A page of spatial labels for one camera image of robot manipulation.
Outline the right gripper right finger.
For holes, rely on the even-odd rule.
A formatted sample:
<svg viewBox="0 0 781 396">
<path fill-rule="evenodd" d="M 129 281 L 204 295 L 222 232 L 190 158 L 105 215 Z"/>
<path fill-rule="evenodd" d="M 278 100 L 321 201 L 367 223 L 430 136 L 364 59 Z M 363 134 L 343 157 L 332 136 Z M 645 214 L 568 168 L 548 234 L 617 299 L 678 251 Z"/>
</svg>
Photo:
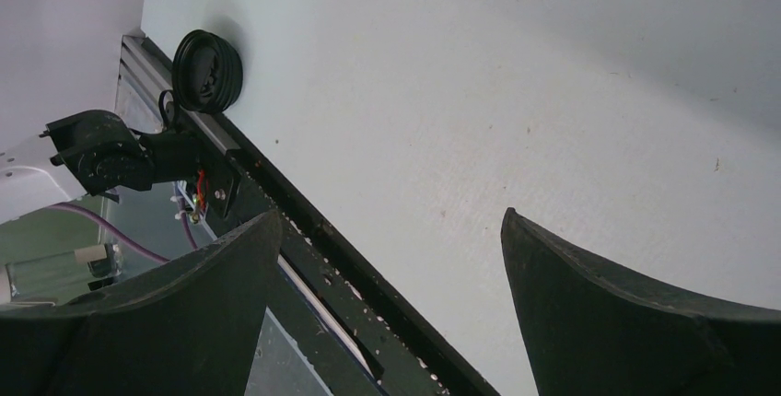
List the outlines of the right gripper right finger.
<svg viewBox="0 0 781 396">
<path fill-rule="evenodd" d="M 670 285 L 514 209 L 501 245 L 541 395 L 776 395 L 780 314 Z"/>
</svg>

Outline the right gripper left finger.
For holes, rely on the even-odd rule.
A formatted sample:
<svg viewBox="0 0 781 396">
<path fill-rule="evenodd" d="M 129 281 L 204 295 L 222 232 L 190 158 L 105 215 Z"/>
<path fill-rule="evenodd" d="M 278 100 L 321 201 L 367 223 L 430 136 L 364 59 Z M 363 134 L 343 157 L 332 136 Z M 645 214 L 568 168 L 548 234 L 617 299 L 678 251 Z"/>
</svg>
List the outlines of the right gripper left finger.
<svg viewBox="0 0 781 396">
<path fill-rule="evenodd" d="M 266 212 L 143 274 L 1 315 L 5 395 L 240 395 L 282 240 Z"/>
</svg>

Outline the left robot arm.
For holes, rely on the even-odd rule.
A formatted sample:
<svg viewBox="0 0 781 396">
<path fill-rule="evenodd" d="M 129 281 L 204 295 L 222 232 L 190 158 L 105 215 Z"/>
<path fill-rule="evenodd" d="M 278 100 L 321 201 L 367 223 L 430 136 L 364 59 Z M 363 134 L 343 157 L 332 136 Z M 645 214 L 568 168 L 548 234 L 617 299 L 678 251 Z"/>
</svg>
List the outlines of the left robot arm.
<svg viewBox="0 0 781 396">
<path fill-rule="evenodd" d="M 202 153 L 191 134 L 136 134 L 113 112 L 83 111 L 2 152 L 1 220 L 117 187 L 193 180 Z"/>
</svg>

